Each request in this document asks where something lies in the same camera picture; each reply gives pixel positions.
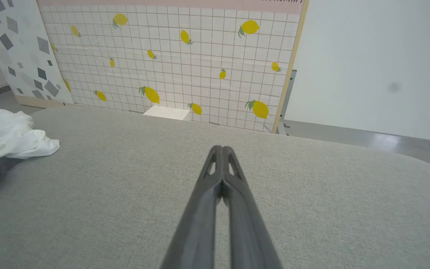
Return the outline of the grey metal panel bracket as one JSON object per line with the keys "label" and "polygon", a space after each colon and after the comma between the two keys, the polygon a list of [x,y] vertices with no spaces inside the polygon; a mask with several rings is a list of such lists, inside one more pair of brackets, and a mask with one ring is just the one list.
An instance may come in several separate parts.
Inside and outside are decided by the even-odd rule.
{"label": "grey metal panel bracket", "polygon": [[294,82],[294,78],[296,77],[296,73],[297,70],[293,69],[290,75],[290,80],[288,83],[288,87],[285,93],[285,97],[283,100],[281,107],[281,111],[279,113],[279,121],[278,121],[278,126],[277,126],[277,133],[282,135],[282,136],[287,136],[286,133],[286,127],[285,127],[285,123],[284,123],[284,116],[286,114],[286,109],[288,107],[288,102],[289,102],[289,98],[290,98],[290,94],[293,88],[293,82]]}

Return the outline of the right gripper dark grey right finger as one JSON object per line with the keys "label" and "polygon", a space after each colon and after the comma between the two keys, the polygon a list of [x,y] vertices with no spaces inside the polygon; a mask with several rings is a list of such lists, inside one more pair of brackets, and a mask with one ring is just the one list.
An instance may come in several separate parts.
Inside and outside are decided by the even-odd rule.
{"label": "right gripper dark grey right finger", "polygon": [[231,269],[283,269],[233,148],[222,148],[222,192],[229,209]]}

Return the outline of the grey fabric sofa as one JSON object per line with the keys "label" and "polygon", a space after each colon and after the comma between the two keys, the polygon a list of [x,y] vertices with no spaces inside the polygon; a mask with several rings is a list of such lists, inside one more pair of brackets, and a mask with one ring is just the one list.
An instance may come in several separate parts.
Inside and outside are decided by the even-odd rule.
{"label": "grey fabric sofa", "polygon": [[430,269],[430,164],[292,136],[86,107],[0,184],[0,269],[157,269],[209,150],[232,147],[285,269]]}

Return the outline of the terrazzo pattern backdrop panel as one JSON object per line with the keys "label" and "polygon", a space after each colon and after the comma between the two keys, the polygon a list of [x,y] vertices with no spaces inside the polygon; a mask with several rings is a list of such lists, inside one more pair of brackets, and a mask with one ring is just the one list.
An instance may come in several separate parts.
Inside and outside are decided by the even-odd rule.
{"label": "terrazzo pattern backdrop panel", "polygon": [[74,105],[37,0],[0,0],[0,68],[21,105]]}

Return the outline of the white shirt with black sleeves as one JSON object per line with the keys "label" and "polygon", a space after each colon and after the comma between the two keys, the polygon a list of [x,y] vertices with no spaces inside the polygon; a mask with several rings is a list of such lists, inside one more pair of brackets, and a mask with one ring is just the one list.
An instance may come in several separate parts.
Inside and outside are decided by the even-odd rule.
{"label": "white shirt with black sleeves", "polygon": [[31,116],[0,109],[0,182],[17,164],[32,157],[52,155],[59,148],[59,140],[34,129]]}

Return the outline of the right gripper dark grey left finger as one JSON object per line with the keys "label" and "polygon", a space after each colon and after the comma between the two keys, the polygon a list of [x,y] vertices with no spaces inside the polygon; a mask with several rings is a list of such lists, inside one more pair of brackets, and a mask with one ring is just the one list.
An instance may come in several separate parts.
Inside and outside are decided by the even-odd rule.
{"label": "right gripper dark grey left finger", "polygon": [[161,269],[214,269],[216,207],[222,181],[222,146],[203,164]]}

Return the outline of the lemon tile backdrop panel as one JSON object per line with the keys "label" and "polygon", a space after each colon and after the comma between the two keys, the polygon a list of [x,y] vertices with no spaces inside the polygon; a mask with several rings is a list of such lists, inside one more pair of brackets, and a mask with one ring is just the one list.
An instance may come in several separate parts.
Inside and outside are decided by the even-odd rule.
{"label": "lemon tile backdrop panel", "polygon": [[274,132],[309,0],[37,0],[74,102]]}

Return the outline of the small white box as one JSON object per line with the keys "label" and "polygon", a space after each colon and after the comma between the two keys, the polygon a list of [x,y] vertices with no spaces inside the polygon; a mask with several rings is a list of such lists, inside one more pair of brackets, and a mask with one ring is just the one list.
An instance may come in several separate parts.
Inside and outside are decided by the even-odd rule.
{"label": "small white box", "polygon": [[190,112],[185,109],[169,108],[164,106],[152,106],[143,115],[168,118],[174,120],[190,121]]}

